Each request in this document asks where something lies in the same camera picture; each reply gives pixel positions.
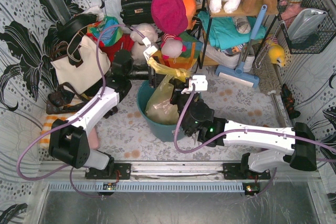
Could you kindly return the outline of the yellow trash bag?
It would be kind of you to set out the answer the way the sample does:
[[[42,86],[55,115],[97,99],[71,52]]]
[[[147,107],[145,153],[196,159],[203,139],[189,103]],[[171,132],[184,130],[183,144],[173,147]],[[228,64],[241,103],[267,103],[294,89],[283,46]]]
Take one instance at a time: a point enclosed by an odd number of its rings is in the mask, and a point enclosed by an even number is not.
[[[190,71],[162,65],[156,62],[153,57],[149,58],[147,63],[156,73],[163,74],[164,78],[147,102],[145,115],[155,123],[175,125],[179,119],[179,114],[177,105],[172,105],[170,102],[174,89],[174,85],[170,83],[170,80],[185,82],[186,78],[190,76]]]

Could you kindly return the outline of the teal trash bin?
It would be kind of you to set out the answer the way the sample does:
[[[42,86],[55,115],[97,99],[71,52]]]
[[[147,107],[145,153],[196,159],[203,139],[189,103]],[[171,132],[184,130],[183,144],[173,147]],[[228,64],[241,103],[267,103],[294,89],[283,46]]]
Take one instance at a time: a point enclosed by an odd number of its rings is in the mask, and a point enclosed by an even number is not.
[[[176,124],[175,125],[158,124],[158,123],[153,122],[149,118],[147,118],[147,116],[145,115],[146,104],[149,101],[151,95],[154,93],[155,89],[156,88],[151,88],[149,86],[148,81],[143,82],[137,93],[137,98],[136,98],[137,105],[140,110],[140,113],[145,118],[151,130],[151,133],[155,137],[157,137],[159,140],[161,140],[162,142],[172,142],[174,141],[174,132],[176,129]]]

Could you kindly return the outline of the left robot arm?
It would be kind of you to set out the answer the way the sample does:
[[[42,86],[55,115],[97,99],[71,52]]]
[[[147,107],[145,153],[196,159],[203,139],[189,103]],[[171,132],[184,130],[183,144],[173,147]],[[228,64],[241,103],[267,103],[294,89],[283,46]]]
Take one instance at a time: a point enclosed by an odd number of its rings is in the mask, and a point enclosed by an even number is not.
[[[50,130],[48,153],[74,168],[104,170],[112,161],[107,154],[90,148],[88,135],[94,126],[128,94],[132,85],[126,76],[111,76],[98,93],[65,121],[57,119]]]

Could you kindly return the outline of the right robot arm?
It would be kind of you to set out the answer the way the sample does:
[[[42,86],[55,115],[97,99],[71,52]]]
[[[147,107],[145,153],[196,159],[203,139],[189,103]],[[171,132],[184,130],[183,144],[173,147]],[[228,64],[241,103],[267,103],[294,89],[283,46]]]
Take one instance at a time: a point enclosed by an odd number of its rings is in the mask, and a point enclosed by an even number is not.
[[[288,164],[291,168],[314,172],[317,170],[315,136],[304,123],[294,127],[260,127],[218,118],[200,92],[207,90],[204,75],[195,75],[185,82],[171,78],[170,103],[177,106],[179,119],[174,137],[179,131],[186,136],[198,134],[203,146],[245,145],[262,148],[259,153],[246,153],[240,161],[240,173],[263,173],[269,168]]]

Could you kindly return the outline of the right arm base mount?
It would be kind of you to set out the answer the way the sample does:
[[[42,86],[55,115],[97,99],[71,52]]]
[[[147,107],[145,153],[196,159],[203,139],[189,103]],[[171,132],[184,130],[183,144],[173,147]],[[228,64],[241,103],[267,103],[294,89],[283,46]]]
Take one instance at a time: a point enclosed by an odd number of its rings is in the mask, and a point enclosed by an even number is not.
[[[237,179],[271,179],[270,172],[255,172],[241,163],[223,163],[224,178],[228,180]]]

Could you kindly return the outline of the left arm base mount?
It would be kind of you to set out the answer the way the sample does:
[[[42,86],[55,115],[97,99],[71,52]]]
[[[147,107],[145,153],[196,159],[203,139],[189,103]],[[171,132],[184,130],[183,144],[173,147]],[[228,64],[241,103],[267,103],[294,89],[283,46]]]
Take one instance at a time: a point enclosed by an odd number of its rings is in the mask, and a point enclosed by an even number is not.
[[[85,173],[86,179],[95,180],[129,180],[131,175],[131,163],[114,163],[112,170],[108,168],[104,170],[98,170],[95,168],[89,168]]]

